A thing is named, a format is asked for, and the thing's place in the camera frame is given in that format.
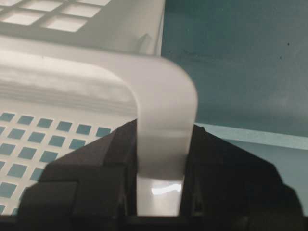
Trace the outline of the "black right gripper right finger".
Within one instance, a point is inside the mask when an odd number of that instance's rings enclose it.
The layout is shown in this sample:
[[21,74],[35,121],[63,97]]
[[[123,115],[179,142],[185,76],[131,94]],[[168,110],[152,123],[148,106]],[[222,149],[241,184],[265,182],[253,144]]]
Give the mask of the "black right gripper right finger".
[[186,159],[180,215],[200,217],[205,231],[302,231],[294,189],[277,168],[194,126]]

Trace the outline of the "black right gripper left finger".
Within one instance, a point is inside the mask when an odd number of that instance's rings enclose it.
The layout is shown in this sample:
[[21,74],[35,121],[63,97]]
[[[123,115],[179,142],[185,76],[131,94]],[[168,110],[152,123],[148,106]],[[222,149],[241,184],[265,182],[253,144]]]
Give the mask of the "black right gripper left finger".
[[50,162],[18,209],[21,231],[116,231],[137,214],[137,122]]

